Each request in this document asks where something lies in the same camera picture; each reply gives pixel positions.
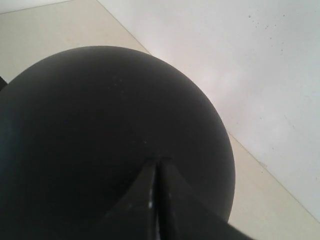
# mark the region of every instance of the white wall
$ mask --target white wall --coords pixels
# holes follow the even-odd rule
[[[67,1],[70,0],[0,0],[0,14]]]
[[[320,220],[320,1],[99,1]]]

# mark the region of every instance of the beige floor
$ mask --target beige floor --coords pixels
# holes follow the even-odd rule
[[[96,0],[0,15],[0,75],[11,81],[57,52],[94,45],[146,50]],[[317,240],[320,224],[232,137],[236,189],[230,223],[257,240]]]

